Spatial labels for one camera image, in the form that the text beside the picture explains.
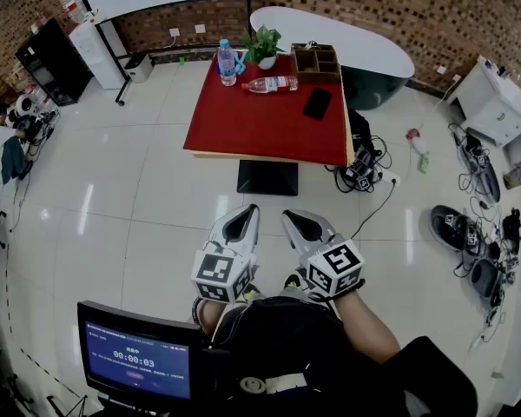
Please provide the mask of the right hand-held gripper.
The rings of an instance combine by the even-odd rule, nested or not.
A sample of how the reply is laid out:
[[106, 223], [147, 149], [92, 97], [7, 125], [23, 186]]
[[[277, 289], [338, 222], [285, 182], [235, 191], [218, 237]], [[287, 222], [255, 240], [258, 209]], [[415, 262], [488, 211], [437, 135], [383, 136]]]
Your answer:
[[326, 218], [305, 210], [286, 209], [281, 222], [299, 255], [300, 275], [313, 293], [330, 299], [359, 283], [364, 257], [354, 242], [336, 233]]

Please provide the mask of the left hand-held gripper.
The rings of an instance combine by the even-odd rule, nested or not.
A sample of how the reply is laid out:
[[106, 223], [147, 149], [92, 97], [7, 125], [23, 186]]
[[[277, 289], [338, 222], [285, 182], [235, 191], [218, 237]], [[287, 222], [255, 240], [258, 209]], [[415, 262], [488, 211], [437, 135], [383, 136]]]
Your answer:
[[195, 254], [191, 275], [202, 299], [235, 303], [253, 281], [260, 218], [260, 208], [248, 204], [229, 211], [214, 223], [203, 248]]

